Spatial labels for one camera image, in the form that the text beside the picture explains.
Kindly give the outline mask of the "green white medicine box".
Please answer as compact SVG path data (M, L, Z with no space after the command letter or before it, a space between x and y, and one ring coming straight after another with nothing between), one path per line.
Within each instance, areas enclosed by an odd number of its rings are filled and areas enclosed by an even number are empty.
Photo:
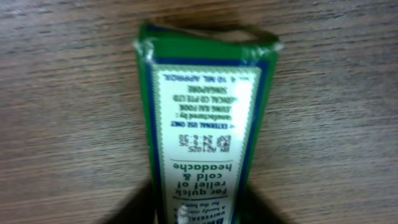
M140 26L134 48L159 223L241 222L282 47L252 26Z

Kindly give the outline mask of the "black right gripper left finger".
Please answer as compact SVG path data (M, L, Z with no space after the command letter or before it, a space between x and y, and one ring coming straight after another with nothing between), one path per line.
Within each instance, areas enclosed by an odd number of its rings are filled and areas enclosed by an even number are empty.
M117 212L99 221L99 224L153 223L155 223L155 203L151 181L147 181Z

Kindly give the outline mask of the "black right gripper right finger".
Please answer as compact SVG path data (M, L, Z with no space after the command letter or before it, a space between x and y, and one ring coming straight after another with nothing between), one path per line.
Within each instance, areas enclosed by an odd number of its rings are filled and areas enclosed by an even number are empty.
M242 224L295 224L250 184L239 195L239 218Z

